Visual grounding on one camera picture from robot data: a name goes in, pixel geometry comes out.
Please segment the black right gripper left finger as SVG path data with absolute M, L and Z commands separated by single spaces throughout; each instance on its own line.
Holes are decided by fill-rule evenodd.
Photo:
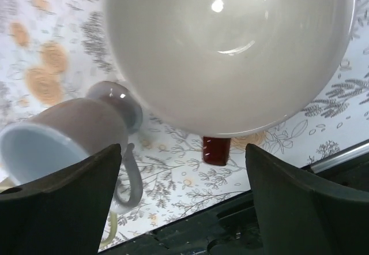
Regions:
M 1 192 L 1 254 L 97 254 L 121 147 Z

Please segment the pale blue footed mug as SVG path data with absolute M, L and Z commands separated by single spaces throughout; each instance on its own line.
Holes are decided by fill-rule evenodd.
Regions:
M 129 136 L 142 124 L 141 106 L 121 84 L 101 81 L 84 98 L 54 105 L 1 130 L 1 164 L 12 182 L 25 184 L 78 163 L 111 144 L 121 146 L 130 197 L 114 192 L 110 210 L 124 214 L 142 198 L 142 178 Z

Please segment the dark red mug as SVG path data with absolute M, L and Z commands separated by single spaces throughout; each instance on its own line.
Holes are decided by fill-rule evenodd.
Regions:
M 336 72 L 356 0 L 104 0 L 104 30 L 133 96 L 202 136 L 205 163 L 230 141 L 309 104 Z

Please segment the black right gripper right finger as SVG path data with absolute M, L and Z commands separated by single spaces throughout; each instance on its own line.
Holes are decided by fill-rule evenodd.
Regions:
M 254 144 L 245 156 L 264 254 L 368 254 L 368 192 L 297 168 Z

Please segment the light green mug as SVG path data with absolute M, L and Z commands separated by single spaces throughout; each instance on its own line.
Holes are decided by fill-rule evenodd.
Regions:
M 108 233 L 107 238 L 105 238 L 104 240 L 102 240 L 100 242 L 99 248 L 104 248 L 105 246 L 109 245 L 112 240 L 115 238 L 116 236 L 116 232 L 118 229 L 118 216 L 116 213 L 114 212 L 110 212 L 109 213 L 109 217 L 110 217 L 110 231 Z

